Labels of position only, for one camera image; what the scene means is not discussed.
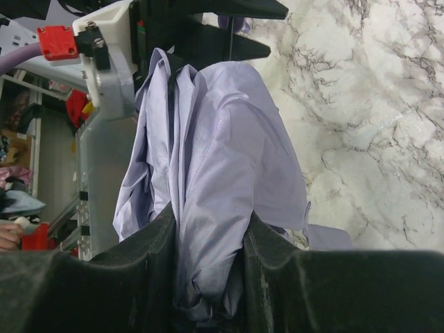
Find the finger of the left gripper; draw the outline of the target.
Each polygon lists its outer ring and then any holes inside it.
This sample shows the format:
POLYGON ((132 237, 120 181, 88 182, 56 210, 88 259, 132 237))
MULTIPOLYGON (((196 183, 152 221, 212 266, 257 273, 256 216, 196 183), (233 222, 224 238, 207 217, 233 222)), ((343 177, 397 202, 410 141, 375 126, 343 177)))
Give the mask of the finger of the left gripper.
POLYGON ((142 1, 142 12, 158 17, 212 12, 230 17, 284 19, 289 9, 274 0, 142 1))
POLYGON ((266 58, 269 46, 187 17, 174 27, 173 54, 186 62, 244 61, 266 58))

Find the lavender folding umbrella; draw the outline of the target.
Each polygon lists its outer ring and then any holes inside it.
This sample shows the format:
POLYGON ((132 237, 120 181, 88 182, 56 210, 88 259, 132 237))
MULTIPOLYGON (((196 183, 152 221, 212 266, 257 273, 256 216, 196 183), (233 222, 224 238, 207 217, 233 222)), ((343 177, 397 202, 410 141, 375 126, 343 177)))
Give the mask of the lavender folding umbrella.
POLYGON ((352 248, 340 229, 310 224, 305 180, 280 113, 245 62, 197 70, 152 52, 136 95, 137 131, 113 226, 120 240, 171 205, 176 219, 175 308, 189 320, 235 315, 232 270, 252 214, 311 248, 352 248))

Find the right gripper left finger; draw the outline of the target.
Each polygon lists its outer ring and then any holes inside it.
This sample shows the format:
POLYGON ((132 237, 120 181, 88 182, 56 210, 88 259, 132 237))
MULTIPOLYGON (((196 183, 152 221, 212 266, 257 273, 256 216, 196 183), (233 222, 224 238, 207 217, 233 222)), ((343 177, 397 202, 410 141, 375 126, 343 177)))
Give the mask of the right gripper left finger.
POLYGON ((89 261, 1 254, 2 332, 168 332, 176 222, 171 206, 89 261))

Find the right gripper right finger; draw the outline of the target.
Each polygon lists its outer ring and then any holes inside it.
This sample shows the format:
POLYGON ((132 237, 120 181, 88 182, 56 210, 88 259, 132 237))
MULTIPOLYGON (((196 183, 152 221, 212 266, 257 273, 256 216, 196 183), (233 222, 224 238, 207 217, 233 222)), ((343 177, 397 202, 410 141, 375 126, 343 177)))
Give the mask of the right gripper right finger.
POLYGON ((249 332, 442 332, 443 255, 306 251, 252 215, 244 236, 249 332))

